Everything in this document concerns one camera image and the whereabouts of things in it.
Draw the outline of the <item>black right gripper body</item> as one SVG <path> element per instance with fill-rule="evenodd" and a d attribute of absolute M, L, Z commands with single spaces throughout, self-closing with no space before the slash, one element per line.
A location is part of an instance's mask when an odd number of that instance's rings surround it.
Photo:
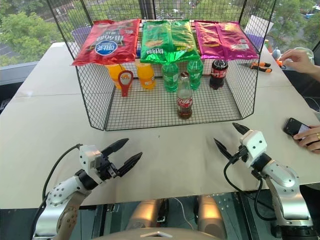
<path fill-rule="evenodd" d="M 238 147 L 238 151 L 231 156 L 229 161 L 231 163 L 235 163 L 238 160 L 242 160 L 244 163 L 246 163 L 249 157 L 248 152 L 248 149 L 244 145 L 240 145 Z"/>

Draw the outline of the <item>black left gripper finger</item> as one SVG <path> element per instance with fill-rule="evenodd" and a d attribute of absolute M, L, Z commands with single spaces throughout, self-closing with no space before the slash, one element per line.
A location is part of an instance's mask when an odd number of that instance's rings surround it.
<path fill-rule="evenodd" d="M 118 169 L 117 171 L 117 176 L 118 177 L 123 177 L 127 172 L 129 172 L 135 165 L 136 163 L 140 160 L 141 156 L 143 155 L 142 152 L 139 152 L 132 157 L 130 157 L 121 168 Z"/>
<path fill-rule="evenodd" d="M 120 140 L 117 140 L 116 142 L 112 143 L 111 145 L 109 145 L 108 147 L 103 149 L 101 151 L 102 155 L 104 157 L 107 157 L 110 154 L 117 152 L 119 149 L 121 149 L 127 143 L 128 140 L 129 140 L 129 138 L 122 138 Z"/>

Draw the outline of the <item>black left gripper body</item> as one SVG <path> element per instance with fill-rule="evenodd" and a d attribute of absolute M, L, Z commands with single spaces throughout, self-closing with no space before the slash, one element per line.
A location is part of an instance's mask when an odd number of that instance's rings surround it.
<path fill-rule="evenodd" d="M 93 168 L 100 181 L 109 180 L 118 176 L 118 169 L 109 161 L 109 158 L 102 153 L 95 155 Z"/>

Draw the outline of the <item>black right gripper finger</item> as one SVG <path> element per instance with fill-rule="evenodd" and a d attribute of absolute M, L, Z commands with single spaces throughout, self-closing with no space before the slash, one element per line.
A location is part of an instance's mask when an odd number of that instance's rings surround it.
<path fill-rule="evenodd" d="M 237 122 L 233 122 L 232 125 L 242 136 L 250 133 L 250 129 L 245 125 L 239 124 Z"/>
<path fill-rule="evenodd" d="M 233 160 L 233 156 L 228 152 L 227 148 L 217 139 L 213 139 L 218 150 L 229 160 L 232 161 Z"/>

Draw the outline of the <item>person's hand with ring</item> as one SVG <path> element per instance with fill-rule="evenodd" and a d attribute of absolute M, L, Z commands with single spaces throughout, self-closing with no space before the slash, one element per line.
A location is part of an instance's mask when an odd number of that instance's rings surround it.
<path fill-rule="evenodd" d="M 295 134 L 293 139 L 300 147 L 305 148 L 315 154 L 320 153 L 319 125 L 310 125 L 308 130 Z"/>

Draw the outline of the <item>person's bare hand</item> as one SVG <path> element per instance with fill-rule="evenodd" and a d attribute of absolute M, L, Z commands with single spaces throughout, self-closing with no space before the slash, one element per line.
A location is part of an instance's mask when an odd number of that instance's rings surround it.
<path fill-rule="evenodd" d="M 314 75 L 318 73 L 318 68 L 312 64 L 305 51 L 290 49 L 285 52 L 280 58 L 280 61 L 286 66 L 293 68 L 299 73 Z"/>

